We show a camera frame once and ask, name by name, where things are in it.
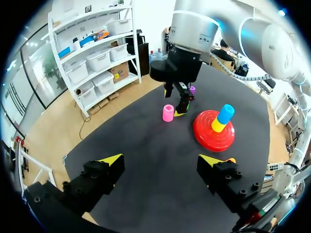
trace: ceiling light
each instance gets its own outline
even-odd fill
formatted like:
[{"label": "ceiling light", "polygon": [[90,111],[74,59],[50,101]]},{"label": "ceiling light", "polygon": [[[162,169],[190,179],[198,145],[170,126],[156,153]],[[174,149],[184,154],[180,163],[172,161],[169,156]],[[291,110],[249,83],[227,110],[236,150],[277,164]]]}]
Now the ceiling light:
[{"label": "ceiling light", "polygon": [[12,61],[11,64],[9,65],[9,67],[8,67],[6,70],[7,70],[7,71],[10,71],[10,70],[12,69],[12,67],[15,66],[15,62],[16,62],[16,61],[17,61],[17,60]]},{"label": "ceiling light", "polygon": [[278,14],[279,14],[280,16],[285,16],[285,15],[286,15],[285,12],[284,12],[283,10],[279,10],[279,11],[278,11]]},{"label": "ceiling light", "polygon": [[41,39],[40,40],[45,40],[45,38],[47,38],[49,36],[49,34],[48,33],[46,33],[43,37],[41,37]]}]

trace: desk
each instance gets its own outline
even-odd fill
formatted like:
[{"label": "desk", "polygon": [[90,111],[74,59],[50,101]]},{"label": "desk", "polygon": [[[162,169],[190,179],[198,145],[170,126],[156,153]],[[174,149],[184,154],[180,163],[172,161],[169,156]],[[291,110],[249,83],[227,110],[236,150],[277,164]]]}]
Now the desk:
[{"label": "desk", "polygon": [[[82,164],[124,154],[125,172],[109,196],[91,211],[101,226],[122,233],[230,232],[239,219],[213,196],[196,171],[198,154],[225,160],[236,158],[252,182],[263,181],[268,162],[270,127],[266,102],[254,91],[202,65],[196,100],[189,112],[172,122],[162,120],[165,104],[176,106],[179,93],[163,97],[157,88],[113,116],[78,144],[66,159],[71,179]],[[196,141],[192,123],[203,110],[235,107],[235,142],[227,151],[212,153]]]},{"label": "desk", "polygon": [[[287,101],[288,97],[287,94],[284,93],[284,97],[283,99],[279,102],[279,104],[276,106],[275,110],[274,110],[274,118],[276,121],[276,125],[278,125],[284,118],[285,116],[290,112],[291,109],[293,109],[294,113],[299,117],[299,113],[298,113],[298,108],[293,106],[292,103]],[[280,106],[282,105],[282,103],[286,100],[286,102],[288,103],[288,108],[285,110],[285,112],[280,116],[280,118],[277,117],[276,113],[278,111],[278,109],[280,108]],[[290,120],[291,118],[288,119],[287,122],[285,122],[284,124],[288,124],[288,126],[291,128],[291,130],[289,131],[290,134],[290,143],[292,143],[293,141],[293,136],[292,136],[292,132],[298,127],[298,122],[294,125],[290,124]]]}]

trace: blue cylinder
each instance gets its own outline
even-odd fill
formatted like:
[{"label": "blue cylinder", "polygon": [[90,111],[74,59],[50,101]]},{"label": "blue cylinder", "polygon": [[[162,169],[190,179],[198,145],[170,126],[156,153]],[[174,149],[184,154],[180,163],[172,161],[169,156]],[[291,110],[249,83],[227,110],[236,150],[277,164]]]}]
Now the blue cylinder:
[{"label": "blue cylinder", "polygon": [[230,104],[226,104],[217,116],[219,123],[226,125],[234,115],[234,108]]}]

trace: person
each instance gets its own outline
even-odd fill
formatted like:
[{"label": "person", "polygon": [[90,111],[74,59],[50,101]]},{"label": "person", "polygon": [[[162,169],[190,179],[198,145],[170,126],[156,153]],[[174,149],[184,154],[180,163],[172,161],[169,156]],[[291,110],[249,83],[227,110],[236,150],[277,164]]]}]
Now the person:
[{"label": "person", "polygon": [[170,42],[170,30],[171,27],[164,29],[164,41],[166,42],[166,53],[168,53],[169,50],[174,48],[174,45]]},{"label": "person", "polygon": [[223,59],[225,61],[228,62],[234,62],[234,69],[236,69],[236,64],[235,64],[235,60],[233,57],[231,57],[227,52],[229,51],[229,46],[227,45],[227,43],[222,39],[220,41],[220,50],[212,50],[211,52],[216,55],[217,57],[219,57],[220,59]]}]

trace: glass wall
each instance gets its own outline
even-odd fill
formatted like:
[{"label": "glass wall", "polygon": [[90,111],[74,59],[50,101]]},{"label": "glass wall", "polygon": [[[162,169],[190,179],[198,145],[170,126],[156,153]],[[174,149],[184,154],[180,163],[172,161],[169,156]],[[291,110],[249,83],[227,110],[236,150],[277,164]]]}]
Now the glass wall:
[{"label": "glass wall", "polygon": [[67,86],[58,70],[46,25],[21,48],[29,80],[43,104],[49,106]]},{"label": "glass wall", "polygon": [[13,123],[6,124],[8,127],[2,128],[2,138],[5,139],[4,141],[7,144],[15,138],[18,131],[26,135],[45,110],[28,82],[20,53],[15,55],[7,68],[1,93],[3,110],[1,119],[3,122],[8,123],[8,119],[5,119],[5,117],[8,117]]},{"label": "glass wall", "polygon": [[24,138],[45,109],[67,90],[52,53],[47,25],[8,61],[1,88],[1,136],[10,146],[17,135]]}]

